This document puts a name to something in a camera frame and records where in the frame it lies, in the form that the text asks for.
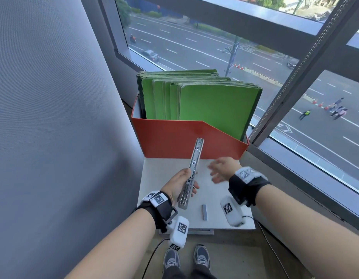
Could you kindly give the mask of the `person's right forearm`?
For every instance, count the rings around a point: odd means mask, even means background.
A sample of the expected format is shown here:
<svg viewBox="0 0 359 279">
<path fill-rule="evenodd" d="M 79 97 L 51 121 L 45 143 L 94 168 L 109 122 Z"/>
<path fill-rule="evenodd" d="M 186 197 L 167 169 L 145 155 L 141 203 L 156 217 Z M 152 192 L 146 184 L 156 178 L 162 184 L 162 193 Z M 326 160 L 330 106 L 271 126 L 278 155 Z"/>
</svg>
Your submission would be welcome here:
<svg viewBox="0 0 359 279">
<path fill-rule="evenodd" d="M 271 184 L 255 204 L 316 279 L 359 279 L 359 235 Z"/>
</svg>

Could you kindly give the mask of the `person's grey right shoe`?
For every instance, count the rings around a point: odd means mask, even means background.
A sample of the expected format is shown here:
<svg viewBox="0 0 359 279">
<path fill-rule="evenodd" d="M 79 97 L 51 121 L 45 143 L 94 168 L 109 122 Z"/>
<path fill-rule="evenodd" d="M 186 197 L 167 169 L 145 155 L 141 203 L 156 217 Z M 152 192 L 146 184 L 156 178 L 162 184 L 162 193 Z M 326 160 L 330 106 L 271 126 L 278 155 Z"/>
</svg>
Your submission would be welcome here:
<svg viewBox="0 0 359 279">
<path fill-rule="evenodd" d="M 204 266 L 208 270 L 211 268 L 209 252 L 202 244 L 197 245 L 194 250 L 194 264 Z"/>
</svg>

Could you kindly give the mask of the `street lamp pole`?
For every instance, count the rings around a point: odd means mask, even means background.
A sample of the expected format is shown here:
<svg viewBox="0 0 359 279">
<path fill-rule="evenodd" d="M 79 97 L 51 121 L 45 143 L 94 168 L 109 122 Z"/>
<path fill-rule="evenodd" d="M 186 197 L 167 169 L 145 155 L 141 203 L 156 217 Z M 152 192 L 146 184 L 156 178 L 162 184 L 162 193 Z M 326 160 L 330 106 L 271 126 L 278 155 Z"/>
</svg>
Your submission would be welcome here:
<svg viewBox="0 0 359 279">
<path fill-rule="evenodd" d="M 233 44 L 228 46 L 227 48 L 225 48 L 224 51 L 223 51 L 223 53 L 226 53 L 226 52 L 230 53 L 230 58 L 229 58 L 229 61 L 228 61 L 228 65 L 227 65 L 227 68 L 225 69 L 225 76 L 226 77 L 228 77 L 228 74 L 230 72 L 231 66 L 234 63 L 234 59 L 235 59 L 236 52 L 237 52 L 238 47 L 239 47 L 240 40 L 241 40 L 241 37 L 235 36 Z"/>
</svg>

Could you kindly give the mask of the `silver car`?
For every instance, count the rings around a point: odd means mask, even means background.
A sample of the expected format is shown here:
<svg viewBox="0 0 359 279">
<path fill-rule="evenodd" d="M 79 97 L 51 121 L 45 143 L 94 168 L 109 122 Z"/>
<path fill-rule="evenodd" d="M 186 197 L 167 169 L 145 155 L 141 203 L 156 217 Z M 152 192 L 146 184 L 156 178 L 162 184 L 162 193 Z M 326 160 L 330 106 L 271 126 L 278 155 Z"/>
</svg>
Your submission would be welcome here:
<svg viewBox="0 0 359 279">
<path fill-rule="evenodd" d="M 149 59 L 150 61 L 153 61 L 153 62 L 159 61 L 158 54 L 152 50 L 144 50 L 141 52 L 141 55 L 143 55 L 145 58 Z"/>
</svg>

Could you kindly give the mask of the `person's dark trousers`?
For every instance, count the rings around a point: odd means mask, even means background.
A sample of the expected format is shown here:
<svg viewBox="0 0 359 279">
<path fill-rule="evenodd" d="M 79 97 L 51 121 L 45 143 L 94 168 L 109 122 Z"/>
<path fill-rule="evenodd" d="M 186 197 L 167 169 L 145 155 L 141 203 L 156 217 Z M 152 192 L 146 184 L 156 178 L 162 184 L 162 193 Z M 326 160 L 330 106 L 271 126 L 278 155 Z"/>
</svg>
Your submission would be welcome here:
<svg viewBox="0 0 359 279">
<path fill-rule="evenodd" d="M 196 264 L 191 271 L 189 277 L 186 277 L 184 272 L 178 266 L 168 267 L 162 276 L 162 279 L 217 279 L 204 265 Z"/>
</svg>

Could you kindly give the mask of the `person's grey left shoe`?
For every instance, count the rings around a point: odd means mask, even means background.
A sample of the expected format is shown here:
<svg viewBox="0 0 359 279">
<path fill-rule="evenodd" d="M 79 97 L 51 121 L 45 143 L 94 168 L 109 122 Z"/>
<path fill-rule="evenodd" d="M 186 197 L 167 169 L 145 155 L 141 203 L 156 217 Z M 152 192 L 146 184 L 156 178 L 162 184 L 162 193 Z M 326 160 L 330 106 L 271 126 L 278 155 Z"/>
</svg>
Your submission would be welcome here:
<svg viewBox="0 0 359 279">
<path fill-rule="evenodd" d="M 165 272 L 170 267 L 177 267 L 180 268 L 180 257 L 178 251 L 174 249 L 167 249 L 166 253 L 164 254 L 163 259 L 163 272 Z"/>
</svg>

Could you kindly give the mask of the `person's grey shoe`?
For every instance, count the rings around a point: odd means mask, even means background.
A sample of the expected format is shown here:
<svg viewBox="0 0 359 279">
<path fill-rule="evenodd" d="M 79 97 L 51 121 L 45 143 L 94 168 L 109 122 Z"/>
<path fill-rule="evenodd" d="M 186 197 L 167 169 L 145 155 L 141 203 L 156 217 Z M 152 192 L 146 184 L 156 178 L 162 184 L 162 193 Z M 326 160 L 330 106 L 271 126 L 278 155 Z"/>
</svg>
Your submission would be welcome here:
<svg viewBox="0 0 359 279">
<path fill-rule="evenodd" d="M 178 251 L 174 249 L 167 249 L 166 253 L 164 254 L 163 259 L 163 272 L 165 272 L 170 267 L 177 267 L 180 268 L 180 257 Z"/>
<path fill-rule="evenodd" d="M 202 244 L 197 245 L 194 250 L 194 264 L 204 266 L 208 270 L 211 268 L 209 252 Z"/>
</svg>

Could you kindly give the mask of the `red file box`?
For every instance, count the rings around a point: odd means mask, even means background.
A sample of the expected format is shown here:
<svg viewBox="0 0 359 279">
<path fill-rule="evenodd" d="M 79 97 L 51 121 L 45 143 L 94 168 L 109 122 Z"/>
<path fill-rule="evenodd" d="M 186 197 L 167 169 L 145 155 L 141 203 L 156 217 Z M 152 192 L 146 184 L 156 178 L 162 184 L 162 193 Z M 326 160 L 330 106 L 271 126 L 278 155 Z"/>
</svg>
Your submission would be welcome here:
<svg viewBox="0 0 359 279">
<path fill-rule="evenodd" d="M 146 158 L 189 159 L 197 138 L 204 139 L 201 159 L 240 159 L 249 146 L 247 136 L 237 140 L 203 121 L 144 119 L 139 96 L 131 119 Z"/>
</svg>

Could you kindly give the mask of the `silver stapler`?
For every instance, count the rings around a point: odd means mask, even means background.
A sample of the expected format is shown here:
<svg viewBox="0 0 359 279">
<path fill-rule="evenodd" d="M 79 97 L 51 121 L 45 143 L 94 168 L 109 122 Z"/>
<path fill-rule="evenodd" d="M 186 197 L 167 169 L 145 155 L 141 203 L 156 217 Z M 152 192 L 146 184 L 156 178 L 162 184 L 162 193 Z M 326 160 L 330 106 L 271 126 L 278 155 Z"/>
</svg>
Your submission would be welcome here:
<svg viewBox="0 0 359 279">
<path fill-rule="evenodd" d="M 183 189 L 181 191 L 181 194 L 178 198 L 177 206 L 180 209 L 186 210 L 188 207 L 189 199 L 191 198 L 192 189 L 194 187 L 195 182 L 195 174 L 197 170 L 197 166 L 201 157 L 202 148 L 204 145 L 204 139 L 197 138 L 195 147 L 191 156 L 189 169 L 191 170 L 190 177 L 186 180 Z"/>
</svg>

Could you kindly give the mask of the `grey roller blind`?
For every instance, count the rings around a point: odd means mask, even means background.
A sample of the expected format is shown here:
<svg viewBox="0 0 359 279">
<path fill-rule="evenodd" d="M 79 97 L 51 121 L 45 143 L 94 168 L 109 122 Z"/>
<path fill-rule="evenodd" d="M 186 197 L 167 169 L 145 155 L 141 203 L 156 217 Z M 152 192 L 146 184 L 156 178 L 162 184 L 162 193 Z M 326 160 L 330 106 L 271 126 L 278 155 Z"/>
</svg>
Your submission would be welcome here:
<svg viewBox="0 0 359 279">
<path fill-rule="evenodd" d="M 63 279 L 136 205 L 108 49 L 102 0 L 0 0 L 0 279 Z"/>
</svg>

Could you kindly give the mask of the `group of walking people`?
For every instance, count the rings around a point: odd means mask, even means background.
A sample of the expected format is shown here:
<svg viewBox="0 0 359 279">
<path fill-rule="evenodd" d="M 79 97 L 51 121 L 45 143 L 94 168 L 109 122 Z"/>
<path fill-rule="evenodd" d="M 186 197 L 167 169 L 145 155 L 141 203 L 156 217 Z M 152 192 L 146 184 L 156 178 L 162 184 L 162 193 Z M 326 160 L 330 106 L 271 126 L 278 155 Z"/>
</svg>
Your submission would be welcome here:
<svg viewBox="0 0 359 279">
<path fill-rule="evenodd" d="M 341 97 L 337 99 L 334 103 L 331 103 L 330 105 L 325 107 L 326 112 L 329 113 L 330 117 L 338 114 L 343 108 L 343 100 L 344 97 Z"/>
</svg>

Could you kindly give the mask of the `person's left forearm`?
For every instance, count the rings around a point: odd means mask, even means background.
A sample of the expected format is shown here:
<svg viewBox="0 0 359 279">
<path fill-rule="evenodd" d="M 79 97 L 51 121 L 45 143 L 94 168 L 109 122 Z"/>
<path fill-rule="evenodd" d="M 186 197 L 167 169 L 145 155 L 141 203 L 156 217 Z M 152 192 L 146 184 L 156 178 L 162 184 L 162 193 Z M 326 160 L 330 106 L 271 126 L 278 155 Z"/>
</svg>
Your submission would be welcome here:
<svg viewBox="0 0 359 279">
<path fill-rule="evenodd" d="M 155 223 L 138 209 L 98 243 L 65 279 L 132 279 L 155 234 Z"/>
</svg>

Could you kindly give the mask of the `person's left hand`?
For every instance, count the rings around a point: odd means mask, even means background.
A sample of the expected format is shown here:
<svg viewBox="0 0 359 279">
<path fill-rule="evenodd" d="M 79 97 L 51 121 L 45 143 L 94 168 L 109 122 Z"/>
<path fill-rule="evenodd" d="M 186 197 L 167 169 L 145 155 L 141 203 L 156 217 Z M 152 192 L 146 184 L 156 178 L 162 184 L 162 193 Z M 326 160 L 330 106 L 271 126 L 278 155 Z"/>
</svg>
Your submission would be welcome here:
<svg viewBox="0 0 359 279">
<path fill-rule="evenodd" d="M 176 206 L 178 197 L 182 192 L 182 188 L 187 180 L 180 180 L 180 173 L 177 172 L 161 189 L 160 192 L 165 193 L 170 199 L 172 206 Z"/>
</svg>

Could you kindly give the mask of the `stack of green folders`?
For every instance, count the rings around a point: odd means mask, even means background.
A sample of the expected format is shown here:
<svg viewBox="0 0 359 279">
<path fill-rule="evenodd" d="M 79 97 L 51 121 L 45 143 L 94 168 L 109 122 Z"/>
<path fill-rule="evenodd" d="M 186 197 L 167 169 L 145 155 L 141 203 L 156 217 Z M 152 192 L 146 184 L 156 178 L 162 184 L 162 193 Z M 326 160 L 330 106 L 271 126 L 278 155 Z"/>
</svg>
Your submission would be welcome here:
<svg viewBox="0 0 359 279">
<path fill-rule="evenodd" d="M 136 78 L 145 118 L 203 121 L 237 140 L 246 134 L 263 91 L 215 69 L 140 71 Z"/>
</svg>

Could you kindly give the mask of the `person's right hand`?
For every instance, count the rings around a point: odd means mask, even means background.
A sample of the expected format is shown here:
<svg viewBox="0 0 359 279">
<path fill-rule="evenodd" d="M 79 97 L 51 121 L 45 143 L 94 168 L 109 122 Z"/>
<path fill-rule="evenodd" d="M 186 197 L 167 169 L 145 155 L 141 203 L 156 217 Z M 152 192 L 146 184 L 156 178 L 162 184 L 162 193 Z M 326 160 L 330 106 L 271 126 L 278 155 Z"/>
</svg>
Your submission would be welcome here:
<svg viewBox="0 0 359 279">
<path fill-rule="evenodd" d="M 241 168 L 242 166 L 239 160 L 226 157 L 226 182 L 228 182 L 229 179 L 235 174 L 235 172 Z"/>
</svg>

